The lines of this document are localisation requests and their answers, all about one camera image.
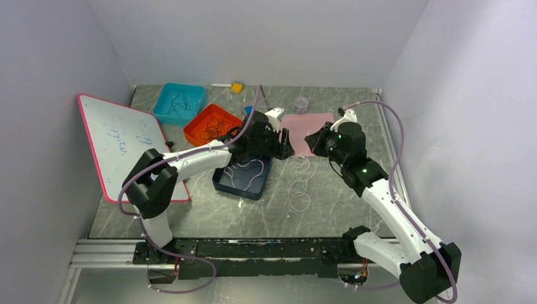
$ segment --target gray marble tabletop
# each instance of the gray marble tabletop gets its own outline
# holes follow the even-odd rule
[[[139,85],[131,107],[151,111],[159,96],[161,85]],[[335,87],[266,87],[271,106],[294,111],[294,100],[298,96],[309,99],[309,113],[329,112],[337,119],[338,107],[355,101],[364,101],[372,96],[369,89],[345,89]],[[253,102],[255,87],[246,86],[240,94],[229,88],[209,87],[208,104],[215,103],[240,119],[243,108]],[[267,107],[262,99],[260,111]],[[392,166],[389,141],[383,127],[381,112],[374,104],[356,108],[358,123],[367,136],[368,156],[377,160],[388,172]],[[192,148],[184,137],[183,128],[163,124],[166,140],[175,142],[173,151]],[[330,168],[327,159],[309,157],[310,167],[306,170],[311,179],[306,196],[295,198],[290,210],[289,187],[295,173],[296,159],[272,162],[272,168],[262,199],[252,201],[216,191],[212,184],[213,170],[192,176],[186,183],[191,200],[187,203],[171,203],[167,215],[175,237],[213,238],[272,238],[272,237],[321,237],[341,236],[349,227],[364,225],[381,237],[393,234],[380,216],[358,198],[353,190]],[[140,238],[141,230],[132,217],[118,212],[117,206],[101,199],[90,238]]]

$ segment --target whiteboard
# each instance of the whiteboard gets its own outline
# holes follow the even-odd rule
[[[79,106],[104,197],[117,203],[123,181],[140,156],[151,148],[160,153],[170,149],[158,121],[149,113],[86,94],[79,95]],[[177,183],[172,201],[189,199],[184,182]]]

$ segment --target orange bin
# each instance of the orange bin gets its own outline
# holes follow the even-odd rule
[[[183,129],[186,140],[194,146],[202,146],[240,127],[243,121],[215,104],[209,104]]]

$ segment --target pink paper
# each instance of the pink paper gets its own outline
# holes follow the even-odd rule
[[[288,114],[280,123],[280,129],[289,129],[289,141],[294,154],[314,156],[304,137],[320,130],[325,122],[334,122],[332,113]]]

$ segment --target yellow eraser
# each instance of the yellow eraser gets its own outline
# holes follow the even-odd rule
[[[233,82],[233,84],[231,84],[231,92],[239,94],[243,91],[243,87],[243,84],[240,84],[239,82]]]

